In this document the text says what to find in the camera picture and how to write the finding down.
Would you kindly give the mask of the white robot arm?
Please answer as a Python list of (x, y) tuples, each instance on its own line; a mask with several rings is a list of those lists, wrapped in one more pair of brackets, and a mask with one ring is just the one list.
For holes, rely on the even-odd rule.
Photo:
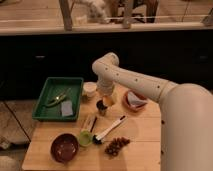
[(113, 52), (95, 60), (92, 70), (102, 94), (112, 94), (119, 83), (159, 104), (161, 171), (213, 171), (213, 93), (122, 69)]

